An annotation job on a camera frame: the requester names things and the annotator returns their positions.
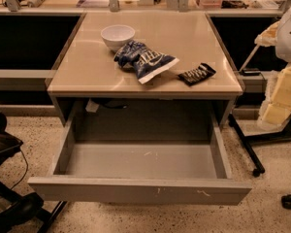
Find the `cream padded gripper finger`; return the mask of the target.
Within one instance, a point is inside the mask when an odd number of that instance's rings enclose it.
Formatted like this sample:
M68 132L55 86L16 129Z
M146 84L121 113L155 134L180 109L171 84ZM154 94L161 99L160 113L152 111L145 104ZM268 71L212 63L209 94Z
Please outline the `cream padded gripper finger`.
M288 64L280 72L271 72L257 123L262 129L275 129L280 127L290 116L291 64Z
M265 29L255 38L254 43L262 47L275 46L277 42L276 34L278 26L279 26L278 21L270 25L267 29Z

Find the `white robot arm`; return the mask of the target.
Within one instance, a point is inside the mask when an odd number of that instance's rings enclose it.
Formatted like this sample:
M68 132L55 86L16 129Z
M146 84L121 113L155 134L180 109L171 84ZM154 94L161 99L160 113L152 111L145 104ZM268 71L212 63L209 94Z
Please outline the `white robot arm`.
M291 6L254 43L260 47L275 46L276 57L287 63L280 72L271 72L259 110L258 125L264 130L275 129L291 116Z

